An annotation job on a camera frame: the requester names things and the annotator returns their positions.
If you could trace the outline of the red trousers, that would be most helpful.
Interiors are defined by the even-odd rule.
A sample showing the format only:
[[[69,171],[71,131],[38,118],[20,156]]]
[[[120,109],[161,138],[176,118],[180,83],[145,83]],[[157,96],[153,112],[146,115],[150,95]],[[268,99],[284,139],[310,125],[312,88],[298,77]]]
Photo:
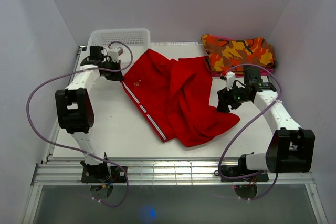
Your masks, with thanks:
[[[209,104],[212,81],[205,57],[167,59],[148,49],[121,83],[162,142],[177,139],[185,147],[195,147],[240,121]]]

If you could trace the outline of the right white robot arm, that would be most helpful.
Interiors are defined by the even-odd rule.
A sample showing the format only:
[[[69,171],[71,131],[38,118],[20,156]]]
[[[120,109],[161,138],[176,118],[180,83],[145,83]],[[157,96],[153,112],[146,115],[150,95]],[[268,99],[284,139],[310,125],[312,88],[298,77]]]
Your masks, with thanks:
[[[311,169],[315,134],[303,129],[287,112],[280,97],[279,84],[265,82],[261,78],[261,66],[242,64],[244,82],[236,79],[229,69],[222,80],[226,87],[218,91],[218,112],[229,113],[244,102],[252,102],[260,110],[243,129],[247,129],[261,116],[266,120],[272,138],[265,153],[243,154],[234,178],[250,180],[257,172],[307,173]]]

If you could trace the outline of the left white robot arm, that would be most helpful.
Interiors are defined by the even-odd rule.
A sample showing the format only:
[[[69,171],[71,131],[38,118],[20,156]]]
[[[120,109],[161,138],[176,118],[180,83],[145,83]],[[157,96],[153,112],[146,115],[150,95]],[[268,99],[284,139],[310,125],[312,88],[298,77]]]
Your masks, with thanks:
[[[121,61],[122,47],[108,48],[90,46],[89,56],[80,63],[81,73],[76,74],[73,81],[55,93],[57,117],[60,128],[66,130],[85,151],[85,159],[81,165],[85,175],[105,182],[111,177],[111,168],[106,162],[98,161],[89,154],[94,154],[93,144],[89,140],[89,130],[94,124],[94,112],[89,98],[89,91],[101,77],[110,81],[122,81]]]

